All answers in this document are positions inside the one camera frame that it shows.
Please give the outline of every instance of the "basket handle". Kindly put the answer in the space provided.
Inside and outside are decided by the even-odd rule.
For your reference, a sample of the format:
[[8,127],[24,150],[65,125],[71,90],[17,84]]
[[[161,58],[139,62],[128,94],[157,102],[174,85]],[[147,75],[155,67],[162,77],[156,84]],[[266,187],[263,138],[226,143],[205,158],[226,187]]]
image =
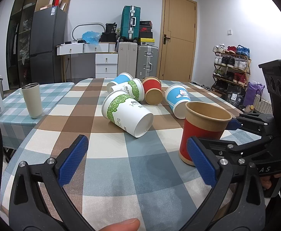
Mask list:
[[260,92],[260,89],[257,89],[257,90],[256,90],[256,94],[257,94],[257,91],[259,91],[259,94],[260,94],[260,102],[261,102],[261,92]]

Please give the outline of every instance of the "wicker basket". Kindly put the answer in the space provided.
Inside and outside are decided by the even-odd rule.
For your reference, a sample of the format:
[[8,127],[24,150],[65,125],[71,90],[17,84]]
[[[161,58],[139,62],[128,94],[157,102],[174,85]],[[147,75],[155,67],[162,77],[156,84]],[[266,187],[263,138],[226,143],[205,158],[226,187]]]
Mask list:
[[273,114],[272,104],[268,100],[263,99],[261,95],[257,94],[257,91],[254,100],[254,112],[260,114]]

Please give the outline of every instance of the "checkered tablecloth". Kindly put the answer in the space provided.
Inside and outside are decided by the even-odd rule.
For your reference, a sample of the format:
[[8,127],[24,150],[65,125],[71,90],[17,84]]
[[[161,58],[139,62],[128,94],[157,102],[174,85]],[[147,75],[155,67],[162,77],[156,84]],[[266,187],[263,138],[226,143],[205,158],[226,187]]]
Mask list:
[[[43,115],[74,86],[72,82],[40,85]],[[32,119],[26,108],[20,89],[16,90],[3,100],[4,112],[0,114],[0,128],[3,135],[3,146],[17,149],[25,137],[42,119]]]
[[[184,120],[177,119],[165,101],[157,106],[143,103],[154,114],[153,125],[145,135],[134,138],[102,116],[109,81],[81,81],[29,133],[3,173],[1,202],[5,211],[20,161],[43,163],[83,134],[89,138],[88,152],[64,189],[96,230],[137,217],[139,230],[178,231],[193,215],[210,187],[195,167],[179,158]],[[175,83],[180,82],[162,81],[163,90]],[[192,101],[219,105],[239,115],[236,108],[207,90],[184,85]],[[222,136],[237,144],[259,138],[242,130],[225,131]],[[40,188],[50,212],[58,218],[45,186]],[[231,196],[229,190],[224,202]]]

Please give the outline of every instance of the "human hand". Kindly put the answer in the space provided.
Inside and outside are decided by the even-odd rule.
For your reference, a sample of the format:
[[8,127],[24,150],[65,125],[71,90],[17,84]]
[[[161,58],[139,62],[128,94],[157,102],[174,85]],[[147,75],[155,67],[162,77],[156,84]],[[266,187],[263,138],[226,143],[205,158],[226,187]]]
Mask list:
[[[274,175],[275,178],[280,178],[281,177],[281,173],[280,174],[276,174]],[[260,177],[260,181],[262,186],[265,189],[269,189],[272,186],[272,182],[271,182],[271,176],[264,176],[264,177]]]
[[100,231],[137,231],[140,221],[137,218],[128,219],[102,228]]

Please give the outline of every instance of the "white paper cup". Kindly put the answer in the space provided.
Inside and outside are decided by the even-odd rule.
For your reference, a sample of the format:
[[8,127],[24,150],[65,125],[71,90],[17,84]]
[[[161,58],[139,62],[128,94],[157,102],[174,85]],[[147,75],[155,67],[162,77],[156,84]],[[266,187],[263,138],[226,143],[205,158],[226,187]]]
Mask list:
[[106,90],[108,93],[110,93],[111,92],[110,88],[112,86],[121,84],[123,82],[128,82],[130,80],[133,80],[133,76],[131,76],[129,73],[123,72],[106,85]]
[[136,138],[143,136],[153,123],[153,114],[123,90],[106,97],[102,115]]
[[31,83],[21,88],[28,113],[36,119],[43,113],[39,83]]
[[143,84],[138,78],[112,86],[110,88],[110,92],[118,90],[126,91],[131,98],[135,99],[138,102],[143,101],[145,98],[145,90],[143,88]]
[[165,91],[165,99],[174,112],[175,117],[184,119],[186,111],[185,104],[191,101],[186,88],[181,84],[171,85]]

